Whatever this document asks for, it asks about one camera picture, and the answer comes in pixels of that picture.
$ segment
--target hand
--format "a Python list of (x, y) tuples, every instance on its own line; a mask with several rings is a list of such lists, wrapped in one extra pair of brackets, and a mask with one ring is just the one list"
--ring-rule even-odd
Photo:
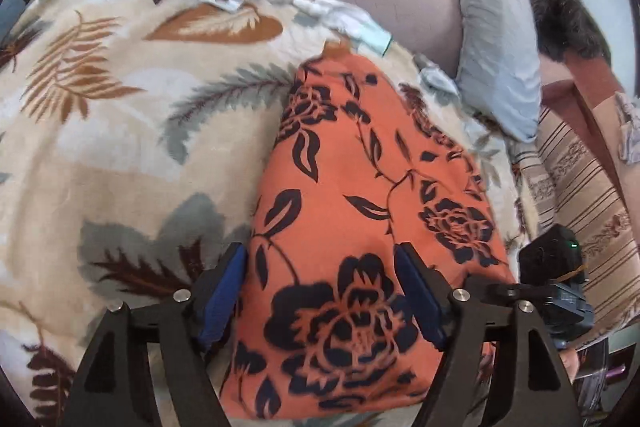
[(574, 383), (575, 377), (580, 369), (580, 358), (575, 349), (565, 349), (560, 351), (560, 359), (564, 364), (567, 375), (569, 375), (569, 381)]

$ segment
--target metal screw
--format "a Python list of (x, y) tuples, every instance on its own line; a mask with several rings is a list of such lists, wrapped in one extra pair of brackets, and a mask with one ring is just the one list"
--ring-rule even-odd
[(191, 292), (186, 289), (178, 290), (174, 293), (174, 301), (176, 302), (187, 302), (190, 298)]
[(518, 308), (525, 313), (533, 313), (534, 306), (529, 301), (518, 301)]
[(123, 306), (124, 306), (124, 302), (119, 301), (119, 300), (114, 300), (114, 301), (107, 302), (107, 309), (111, 313), (119, 312), (122, 309)]
[(457, 290), (453, 290), (453, 298), (456, 301), (467, 302), (471, 298), (471, 295), (469, 295), (468, 291), (458, 288)]

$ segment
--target striped fabric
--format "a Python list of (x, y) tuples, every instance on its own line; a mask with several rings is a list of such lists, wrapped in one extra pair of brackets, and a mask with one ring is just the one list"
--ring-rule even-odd
[(556, 186), (556, 221), (582, 245), (593, 306), (593, 330), (574, 343), (592, 344), (624, 327), (640, 311), (640, 259), (625, 205), (600, 163), (558, 115), (543, 108), (538, 153)]
[(535, 143), (522, 143), (512, 140), (510, 157), (514, 169), (519, 169), (527, 180), (529, 191), (538, 211), (538, 233), (545, 233), (557, 221), (556, 186), (538, 155)]

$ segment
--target bedsheet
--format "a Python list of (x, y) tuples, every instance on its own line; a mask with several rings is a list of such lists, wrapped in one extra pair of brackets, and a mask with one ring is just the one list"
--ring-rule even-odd
[[(13, 29), (0, 54), (0, 365), (43, 425), (59, 421), (109, 299), (171, 296), (248, 237), (294, 72), (338, 39), (289, 1), (228, 14), (199, 0), (33, 0)], [(513, 254), (537, 218), (499, 130), (423, 85), (400, 46), (369, 58), (476, 157)], [(227, 365), (225, 348), (214, 385)], [(294, 425), (408, 425), (415, 411)]]

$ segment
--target black camera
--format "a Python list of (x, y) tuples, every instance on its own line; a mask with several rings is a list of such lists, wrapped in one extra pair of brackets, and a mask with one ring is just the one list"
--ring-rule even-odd
[(518, 260), (520, 283), (548, 290), (532, 302), (558, 349), (593, 328), (593, 307), (582, 291), (587, 273), (574, 232), (554, 225), (520, 250)]

